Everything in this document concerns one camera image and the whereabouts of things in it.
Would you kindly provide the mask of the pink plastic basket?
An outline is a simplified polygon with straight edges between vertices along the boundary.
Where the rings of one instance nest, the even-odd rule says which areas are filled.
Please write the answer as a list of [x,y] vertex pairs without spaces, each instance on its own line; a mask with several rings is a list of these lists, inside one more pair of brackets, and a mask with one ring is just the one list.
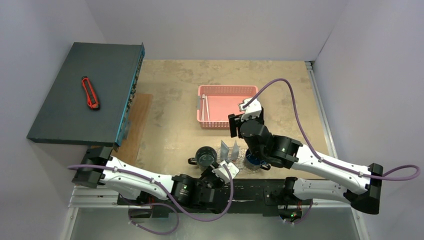
[[[197,91],[196,119],[202,129],[225,130],[229,128],[228,115],[239,115],[238,104],[258,92],[254,85],[201,85]],[[208,97],[210,121],[202,121],[202,94]]]

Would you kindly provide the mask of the red cap toothpaste tube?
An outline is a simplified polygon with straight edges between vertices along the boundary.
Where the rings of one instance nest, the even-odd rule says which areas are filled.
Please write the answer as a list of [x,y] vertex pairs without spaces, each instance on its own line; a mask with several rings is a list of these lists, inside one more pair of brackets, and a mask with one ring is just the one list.
[[239,147],[237,141],[235,140],[233,147],[232,147],[232,150],[231,150],[230,158],[229,158],[230,161],[236,162],[239,158],[239,154],[240,154],[240,147]]

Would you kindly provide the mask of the dark green mug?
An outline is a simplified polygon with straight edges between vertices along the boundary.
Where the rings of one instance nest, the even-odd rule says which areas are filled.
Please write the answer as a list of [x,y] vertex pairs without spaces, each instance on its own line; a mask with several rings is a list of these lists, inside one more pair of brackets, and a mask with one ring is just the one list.
[[218,154],[216,150],[210,146],[199,148],[194,157],[187,160],[189,165],[196,165],[201,171],[207,169],[208,166],[217,163]]

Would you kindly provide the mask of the white toothpaste tube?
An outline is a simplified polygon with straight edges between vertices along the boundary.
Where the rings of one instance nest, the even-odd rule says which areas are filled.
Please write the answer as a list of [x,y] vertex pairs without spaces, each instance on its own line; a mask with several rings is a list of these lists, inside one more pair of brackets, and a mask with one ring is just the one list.
[[228,161],[228,155],[229,155],[230,148],[227,146],[227,144],[221,140],[220,142],[220,158],[222,161]]

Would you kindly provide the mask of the dark blue cup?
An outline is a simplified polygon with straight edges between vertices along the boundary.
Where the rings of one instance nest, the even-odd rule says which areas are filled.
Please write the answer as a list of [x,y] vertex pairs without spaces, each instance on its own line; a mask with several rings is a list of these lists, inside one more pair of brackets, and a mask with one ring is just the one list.
[[259,169],[269,171],[271,169],[271,166],[267,162],[255,157],[249,149],[246,150],[244,155],[244,165],[252,171]]

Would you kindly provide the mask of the clear textured oval tray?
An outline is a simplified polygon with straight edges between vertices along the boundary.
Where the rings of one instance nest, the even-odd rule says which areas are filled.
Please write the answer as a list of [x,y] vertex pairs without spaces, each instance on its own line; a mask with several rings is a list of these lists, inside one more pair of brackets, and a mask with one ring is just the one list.
[[220,165],[233,164],[239,169],[240,175],[252,175],[262,170],[261,165],[256,166],[248,161],[246,148],[240,148],[233,151],[232,147],[228,150],[218,147],[215,148],[215,150],[217,152],[217,162]]

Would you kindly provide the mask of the white toothbrush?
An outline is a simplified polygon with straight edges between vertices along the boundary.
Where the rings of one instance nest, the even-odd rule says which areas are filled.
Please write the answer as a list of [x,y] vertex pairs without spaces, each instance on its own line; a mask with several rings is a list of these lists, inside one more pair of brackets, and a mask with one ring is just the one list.
[[202,113],[201,113],[201,120],[203,122],[210,121],[210,111],[209,111],[209,101],[208,96],[205,94],[202,94]]

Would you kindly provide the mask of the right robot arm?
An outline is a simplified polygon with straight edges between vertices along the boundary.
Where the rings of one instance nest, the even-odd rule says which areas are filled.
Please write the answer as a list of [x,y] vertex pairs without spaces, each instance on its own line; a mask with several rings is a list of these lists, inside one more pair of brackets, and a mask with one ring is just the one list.
[[272,134],[263,113],[255,117],[228,115],[231,137],[243,139],[260,165],[312,173],[319,181],[287,177],[280,196],[288,204],[296,200],[325,199],[350,204],[365,214],[380,212],[383,166],[357,165],[314,152],[293,138]]

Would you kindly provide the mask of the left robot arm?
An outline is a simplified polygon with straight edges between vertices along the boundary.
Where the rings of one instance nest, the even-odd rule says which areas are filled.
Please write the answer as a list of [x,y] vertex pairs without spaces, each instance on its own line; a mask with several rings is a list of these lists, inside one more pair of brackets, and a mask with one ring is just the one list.
[[87,188],[105,186],[138,205],[149,197],[171,201],[189,209],[213,209],[215,193],[240,172],[232,162],[209,165],[199,178],[186,174],[169,175],[130,165],[112,155],[111,147],[89,148],[75,170],[73,183]]

